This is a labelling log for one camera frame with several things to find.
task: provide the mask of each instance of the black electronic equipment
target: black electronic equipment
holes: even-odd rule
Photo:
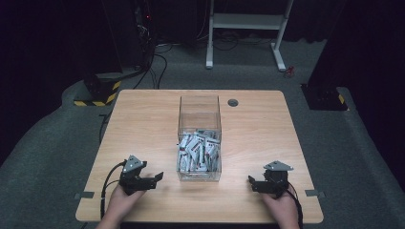
[[[288,189],[288,171],[293,170],[293,168],[278,160],[267,164],[264,168],[266,169],[265,181],[257,181],[248,176],[252,191],[274,194],[276,198],[279,198]]]
[[[146,165],[147,161],[140,161],[135,156],[129,156],[128,160],[125,161],[119,177],[119,185],[122,186],[127,195],[131,195],[136,191],[155,189],[158,181],[163,179],[163,172],[155,177],[140,177],[140,171]]]

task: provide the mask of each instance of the person's right hand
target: person's right hand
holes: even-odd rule
[[[289,185],[288,190],[294,194],[294,190]],[[279,198],[271,194],[261,194],[263,202],[266,204],[271,215],[277,221],[281,229],[299,229],[298,211],[294,199],[289,193],[284,192]]]

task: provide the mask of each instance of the person's left hand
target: person's left hand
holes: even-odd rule
[[[135,203],[146,191],[136,191],[128,196],[120,185],[117,185],[111,194],[110,202],[103,219],[97,228],[119,228],[122,220],[134,208]]]

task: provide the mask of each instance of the gray carpet floor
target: gray carpet floor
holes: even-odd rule
[[[281,52],[295,76],[277,71],[266,40],[247,39],[230,50],[214,50],[214,68],[205,66],[205,49],[161,46],[168,66],[161,89],[278,90],[284,93],[309,166],[324,221],[305,228],[405,228],[405,196],[373,145],[350,92],[338,88],[349,111],[310,110],[300,85],[307,83],[325,42],[283,42]],[[226,49],[232,44],[216,42]],[[157,76],[164,62],[155,57]],[[122,81],[132,89],[140,76]],[[76,107],[77,82],[61,95],[62,106],[26,132],[0,169],[0,228],[81,228],[75,219],[99,146],[107,107]],[[137,89],[152,89],[147,74]],[[90,222],[85,228],[95,228]]]

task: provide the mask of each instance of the yellow and black hazard tape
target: yellow and black hazard tape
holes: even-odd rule
[[[78,99],[78,100],[74,101],[74,104],[76,106],[79,106],[79,107],[86,107],[86,106],[103,107],[103,106],[109,106],[109,105],[111,105],[113,103],[114,99],[116,98],[117,91],[118,91],[118,88],[119,88],[120,84],[121,84],[121,81],[115,83],[113,85],[112,90],[108,94],[105,95],[105,96],[107,96],[107,98],[104,99],[104,100],[80,100],[80,99]]]

